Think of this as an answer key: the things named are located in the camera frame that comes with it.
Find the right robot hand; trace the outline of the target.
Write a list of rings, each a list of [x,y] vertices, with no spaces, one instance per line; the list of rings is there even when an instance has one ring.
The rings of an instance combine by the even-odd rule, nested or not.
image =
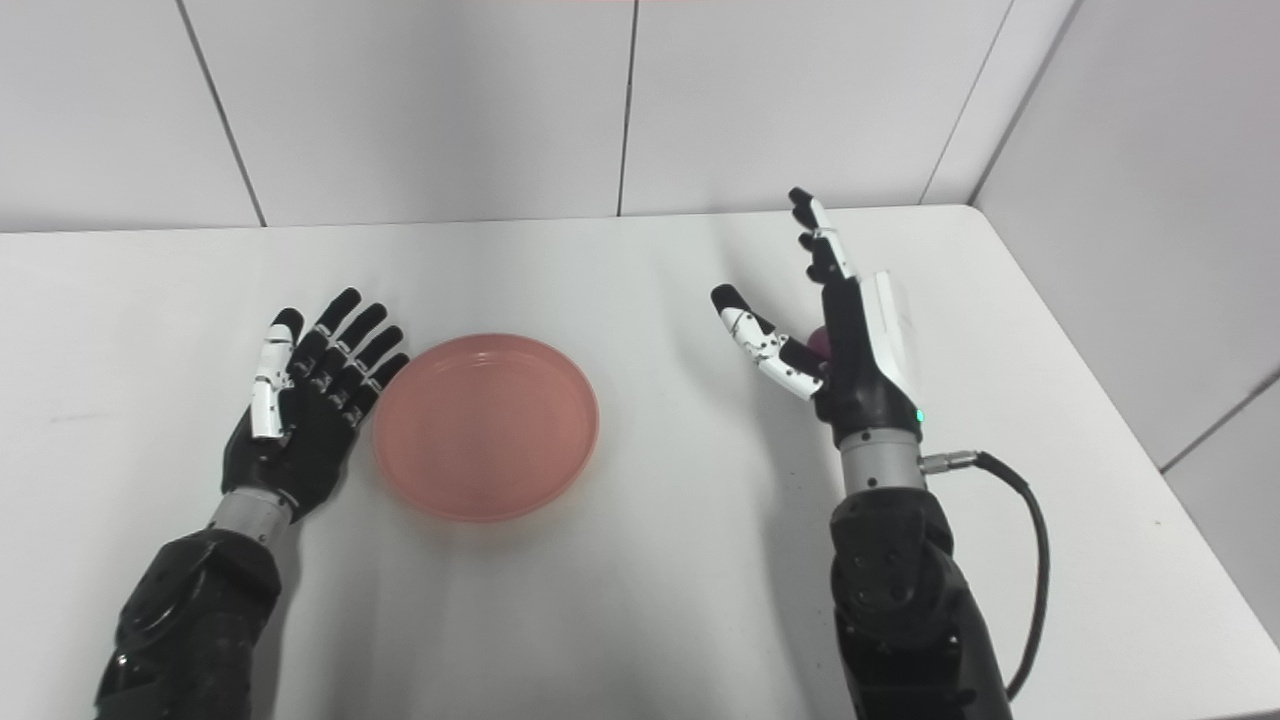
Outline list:
[[[803,228],[797,241],[810,256],[806,277],[820,288],[827,352],[780,331],[732,284],[710,292],[719,320],[755,369],[813,402],[836,443],[872,430],[902,430],[922,441],[924,414],[915,401],[902,295],[888,272],[856,270],[817,196],[794,187],[788,200]]]

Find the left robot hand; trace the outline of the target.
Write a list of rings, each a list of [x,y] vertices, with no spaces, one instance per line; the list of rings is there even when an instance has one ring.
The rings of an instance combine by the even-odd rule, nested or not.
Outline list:
[[[383,304],[340,291],[312,324],[282,309],[260,345],[248,407],[227,442],[221,492],[273,495],[292,520],[337,488],[360,427],[410,363]]]

